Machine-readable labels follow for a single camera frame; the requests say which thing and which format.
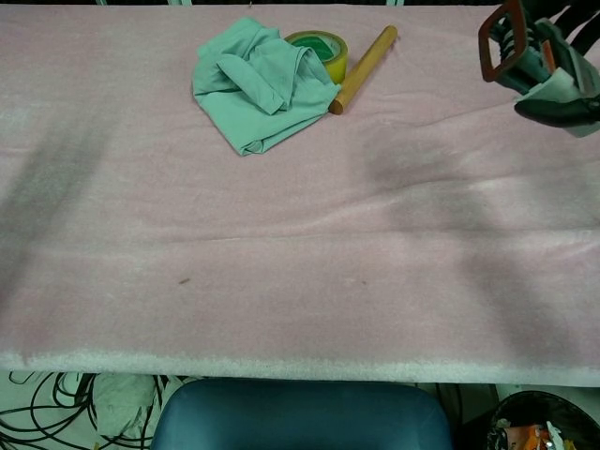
robotic arm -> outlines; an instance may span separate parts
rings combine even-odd
[[[484,80],[518,91],[515,110],[528,119],[578,137],[599,130],[600,74],[584,57],[600,38],[598,11],[600,0],[506,0],[479,30]],[[490,39],[500,46],[496,67]]]

green cloth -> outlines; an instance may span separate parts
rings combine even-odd
[[[198,49],[194,97],[242,156],[319,120],[339,91],[310,48],[248,17]]]

wooden stick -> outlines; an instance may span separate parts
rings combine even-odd
[[[352,68],[346,79],[341,84],[341,90],[337,93],[334,101],[329,105],[329,112],[340,115],[353,100],[371,71],[381,61],[387,49],[389,49],[396,38],[398,30],[393,25],[386,26],[382,33],[375,39],[367,52],[360,58],[356,66]]]

tape roll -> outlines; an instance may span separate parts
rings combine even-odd
[[[341,84],[346,77],[348,46],[346,42],[326,31],[299,31],[285,38],[296,47],[310,47],[321,59],[327,73],[335,84]]]

blue chair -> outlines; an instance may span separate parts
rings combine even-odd
[[[426,392],[384,382],[210,379],[168,401],[151,450],[452,450]]]

